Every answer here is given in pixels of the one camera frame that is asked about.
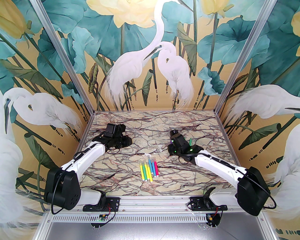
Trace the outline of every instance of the wallpaper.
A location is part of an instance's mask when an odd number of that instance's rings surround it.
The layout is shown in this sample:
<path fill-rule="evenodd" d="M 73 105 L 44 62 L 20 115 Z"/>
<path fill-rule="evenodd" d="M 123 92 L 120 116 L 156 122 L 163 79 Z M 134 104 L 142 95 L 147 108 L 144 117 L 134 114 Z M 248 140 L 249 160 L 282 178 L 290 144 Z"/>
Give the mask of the wallpaper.
<path fill-rule="evenodd" d="M 32 239 L 47 172 L 72 158 L 90 116 L 29 0 L 0 3 L 0 239 Z"/>
<path fill-rule="evenodd" d="M 279 239 L 300 239 L 299 6 L 276 3 L 260 36 L 267 51 L 249 60 L 219 112 L 241 165 L 258 168 L 271 189 Z"/>
<path fill-rule="evenodd" d="M 213 109 L 264 3 L 42 2 L 94 108 L 111 111 Z"/>

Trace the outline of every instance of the marble tabletop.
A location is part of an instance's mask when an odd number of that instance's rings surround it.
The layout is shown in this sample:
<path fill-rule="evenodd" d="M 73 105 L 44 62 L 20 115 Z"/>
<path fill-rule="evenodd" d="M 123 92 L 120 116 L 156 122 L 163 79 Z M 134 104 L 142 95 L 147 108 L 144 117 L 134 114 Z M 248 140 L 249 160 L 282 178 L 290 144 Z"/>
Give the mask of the marble tabletop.
<path fill-rule="evenodd" d="M 187 141 L 231 163 L 232 156 L 212 111 L 183 112 L 102 112 L 95 116 L 84 148 L 92 138 L 105 130 L 107 123 L 123 123 L 125 134 L 133 144 L 119 152 L 99 157 L 84 173 L 82 188 L 95 188 L 107 196 L 202 195 L 209 187 L 231 185 L 212 172 L 185 164 L 183 159 L 169 156 L 170 130 L 178 129 Z M 156 157 L 159 177 L 142 181 L 139 162 L 145 153 Z"/>

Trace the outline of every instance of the yellow lotus flower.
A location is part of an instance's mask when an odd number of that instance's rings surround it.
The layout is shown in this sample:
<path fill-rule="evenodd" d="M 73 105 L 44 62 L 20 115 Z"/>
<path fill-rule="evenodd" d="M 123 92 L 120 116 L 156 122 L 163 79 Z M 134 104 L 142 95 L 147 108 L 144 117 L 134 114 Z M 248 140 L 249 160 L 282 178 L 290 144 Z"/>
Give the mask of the yellow lotus flower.
<path fill-rule="evenodd" d="M 136 24 L 142 28 L 154 25 L 157 0 L 87 0 L 88 6 L 100 15 L 113 15 L 115 25 Z"/>
<path fill-rule="evenodd" d="M 300 37 L 300 12 L 294 14 L 291 25 L 293 27 L 293 33 Z M 296 56 L 300 57 L 300 46 L 297 49 Z"/>
<path fill-rule="evenodd" d="M 0 28 L 13 38 L 21 38 L 27 30 L 22 13 L 12 0 L 0 0 L 0 6 Z"/>
<path fill-rule="evenodd" d="M 206 15 L 218 13 L 224 18 L 224 13 L 234 6 L 228 3 L 229 0 L 201 0 L 202 11 Z"/>

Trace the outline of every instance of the blue marker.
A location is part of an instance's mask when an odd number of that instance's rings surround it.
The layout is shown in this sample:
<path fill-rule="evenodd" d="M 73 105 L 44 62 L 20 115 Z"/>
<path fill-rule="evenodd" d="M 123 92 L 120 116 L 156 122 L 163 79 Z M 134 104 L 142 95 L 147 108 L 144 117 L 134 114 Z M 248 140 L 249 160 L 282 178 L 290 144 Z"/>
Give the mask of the blue marker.
<path fill-rule="evenodd" d="M 156 177 L 155 165 L 154 165 L 154 160 L 153 159 L 152 159 L 152 169 L 153 169 L 154 177 Z"/>
<path fill-rule="evenodd" d="M 151 171 L 151 173 L 153 174 L 152 163 L 151 163 L 151 160 L 150 160 L 150 158 L 148 158 L 148 161 L 149 161 L 149 167 L 150 167 L 150 171 Z"/>

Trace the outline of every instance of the pink marker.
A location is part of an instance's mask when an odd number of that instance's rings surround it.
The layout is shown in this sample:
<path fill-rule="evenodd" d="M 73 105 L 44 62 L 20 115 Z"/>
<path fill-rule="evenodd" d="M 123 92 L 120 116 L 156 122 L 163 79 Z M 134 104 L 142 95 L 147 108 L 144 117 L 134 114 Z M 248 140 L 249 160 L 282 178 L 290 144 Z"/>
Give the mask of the pink marker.
<path fill-rule="evenodd" d="M 154 166 L 155 166 L 155 173 L 156 173 L 156 176 L 158 177 L 158 168 L 157 168 L 156 158 L 153 158 L 153 160 L 154 160 Z"/>

